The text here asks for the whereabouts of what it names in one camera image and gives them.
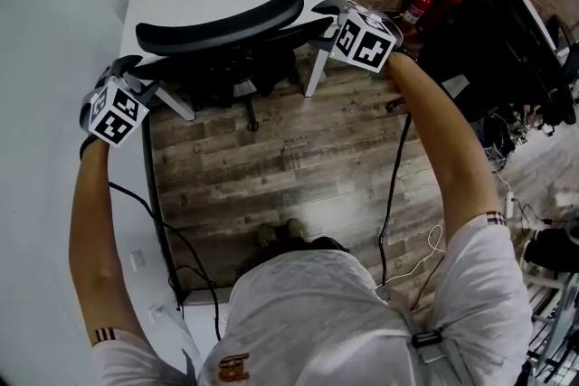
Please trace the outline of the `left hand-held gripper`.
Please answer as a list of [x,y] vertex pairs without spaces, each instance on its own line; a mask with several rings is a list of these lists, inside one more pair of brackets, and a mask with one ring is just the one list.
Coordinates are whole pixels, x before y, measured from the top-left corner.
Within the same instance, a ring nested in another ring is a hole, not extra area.
[[143,122],[159,83],[150,81],[146,84],[134,76],[123,77],[142,59],[140,55],[117,58],[100,75],[95,88],[83,98],[80,126],[90,136],[111,146],[120,146]]

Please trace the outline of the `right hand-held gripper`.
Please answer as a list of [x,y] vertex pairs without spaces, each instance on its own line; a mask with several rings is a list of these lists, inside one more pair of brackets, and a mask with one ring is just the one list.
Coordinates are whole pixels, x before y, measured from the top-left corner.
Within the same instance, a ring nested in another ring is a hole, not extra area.
[[338,16],[338,31],[334,20],[307,23],[308,44],[329,52],[333,60],[379,72],[390,53],[402,45],[403,34],[393,20],[349,0],[324,0],[311,11]]

